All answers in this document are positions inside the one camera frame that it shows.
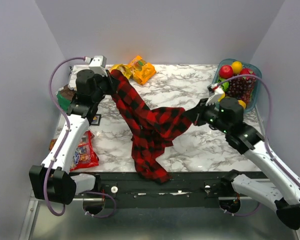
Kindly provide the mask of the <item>red black plaid shirt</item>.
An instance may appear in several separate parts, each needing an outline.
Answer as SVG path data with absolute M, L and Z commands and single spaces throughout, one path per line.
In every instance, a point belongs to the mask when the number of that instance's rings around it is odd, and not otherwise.
M 113 69 L 110 75 L 115 89 L 111 97 L 132 133 L 131 157 L 136 172 L 159 184 L 168 182 L 171 176 L 157 158 L 191 126 L 191 121 L 183 116 L 185 109 L 150 109 L 121 71 Z

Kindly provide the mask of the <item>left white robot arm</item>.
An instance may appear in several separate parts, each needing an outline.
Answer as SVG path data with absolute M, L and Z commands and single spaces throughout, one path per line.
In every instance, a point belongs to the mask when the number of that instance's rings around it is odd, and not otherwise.
M 109 70 L 103 73 L 84 69 L 76 74 L 76 91 L 67 111 L 65 124 L 52 150 L 40 165 L 33 165 L 29 178 L 37 199 L 63 205 L 85 192 L 94 198 L 100 194 L 101 185 L 90 173 L 70 175 L 75 151 L 85 132 L 88 131 L 98 111 L 99 103 L 106 94 L 113 93 L 113 78 Z

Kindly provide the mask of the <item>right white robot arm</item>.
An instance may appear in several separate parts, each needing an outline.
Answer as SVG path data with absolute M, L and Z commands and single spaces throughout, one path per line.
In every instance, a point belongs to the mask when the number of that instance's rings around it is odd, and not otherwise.
M 292 230 L 300 229 L 300 177 L 269 147 L 267 138 L 244 122 L 244 109 L 235 98 L 226 97 L 219 108 L 203 98 L 186 112 L 195 126 L 208 124 L 225 134 L 226 142 L 253 162 L 274 184 L 278 192 L 237 171 L 220 183 L 220 191 L 231 196 L 246 195 L 275 211 L 280 221 Z

